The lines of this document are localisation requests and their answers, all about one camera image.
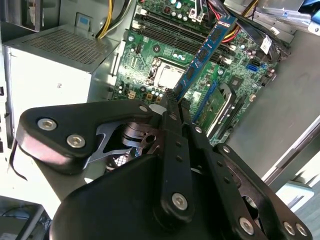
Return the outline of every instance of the yellow wire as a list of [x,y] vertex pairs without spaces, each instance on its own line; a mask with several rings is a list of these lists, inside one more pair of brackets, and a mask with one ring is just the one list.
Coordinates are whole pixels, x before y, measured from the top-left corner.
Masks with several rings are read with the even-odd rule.
[[[251,12],[251,10],[255,7],[255,5],[258,3],[258,0],[255,0],[254,3],[252,4],[252,6],[250,6],[250,8],[248,8],[248,10],[244,10],[244,12],[242,13],[242,16],[246,17],[248,13]],[[236,28],[230,32],[227,36],[224,37],[224,39],[227,39],[229,37],[231,37],[232,35],[234,35],[239,29],[239,26],[236,26]]]
[[102,39],[105,35],[105,33],[107,32],[108,28],[109,28],[109,25],[111,23],[111,18],[112,18],[112,9],[113,9],[113,6],[112,6],[112,0],[109,0],[109,12],[108,12],[108,17],[105,21],[105,24],[103,26],[103,30],[102,32],[100,33],[99,35],[99,39]]

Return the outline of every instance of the connector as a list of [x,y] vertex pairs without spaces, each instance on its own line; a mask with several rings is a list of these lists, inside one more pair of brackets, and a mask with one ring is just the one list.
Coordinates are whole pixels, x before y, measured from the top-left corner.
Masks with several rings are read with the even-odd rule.
[[259,68],[258,68],[257,66],[255,66],[255,65],[253,65],[253,64],[251,64],[251,63],[249,63],[249,64],[246,66],[246,69],[251,70],[251,71],[253,71],[253,72],[255,72],[255,73],[259,70]]

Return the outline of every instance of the motherboard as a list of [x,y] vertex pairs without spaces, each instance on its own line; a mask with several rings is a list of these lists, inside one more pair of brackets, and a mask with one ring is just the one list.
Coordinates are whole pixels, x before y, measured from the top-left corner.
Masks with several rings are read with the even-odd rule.
[[[215,21],[194,0],[138,0],[113,99],[161,101],[194,59]],[[258,91],[276,77],[260,46],[243,31],[221,43],[184,97],[212,145],[228,140]]]

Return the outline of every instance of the sata port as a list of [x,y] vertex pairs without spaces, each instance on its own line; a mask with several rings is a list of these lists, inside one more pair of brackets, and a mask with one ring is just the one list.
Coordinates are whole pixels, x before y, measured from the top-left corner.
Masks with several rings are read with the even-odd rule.
[[252,65],[254,65],[254,66],[256,66],[256,67],[260,67],[261,66],[261,64],[260,64],[260,62],[259,61],[257,61],[257,60],[250,60],[250,64],[252,64]]
[[256,73],[259,68],[258,68],[257,66],[255,66],[255,65],[252,65],[251,63],[249,63],[249,64],[246,66],[246,69],[251,70],[251,71],[253,71],[253,72]]

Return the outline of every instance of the bolt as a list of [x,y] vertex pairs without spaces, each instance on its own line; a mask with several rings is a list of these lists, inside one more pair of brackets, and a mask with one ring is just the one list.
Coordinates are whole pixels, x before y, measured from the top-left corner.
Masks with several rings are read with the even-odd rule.
[[230,153],[230,149],[226,146],[223,146],[222,149],[226,152],[226,153]]
[[307,236],[308,235],[306,230],[299,223],[296,223],[295,226],[303,236]]
[[57,128],[56,122],[49,118],[42,118],[37,124],[39,128],[46,131],[52,131]]
[[200,127],[198,127],[198,126],[196,126],[196,127],[195,127],[195,130],[196,130],[198,133],[202,133],[201,128],[200,128]]
[[251,222],[245,217],[240,217],[239,223],[241,228],[249,235],[253,235],[255,233],[254,227]]
[[292,236],[296,235],[294,228],[288,222],[285,221],[283,223],[283,226],[289,234],[291,234]]
[[83,148],[86,145],[85,139],[77,134],[72,134],[68,136],[66,142],[75,149]]
[[172,202],[179,210],[182,211],[186,210],[188,207],[187,199],[185,198],[185,196],[178,192],[172,195]]
[[177,120],[177,117],[173,114],[173,113],[171,113],[171,114],[169,114],[169,116],[170,116],[170,118],[172,118],[173,120]]
[[139,106],[140,110],[144,111],[144,112],[148,112],[148,109],[145,106]]

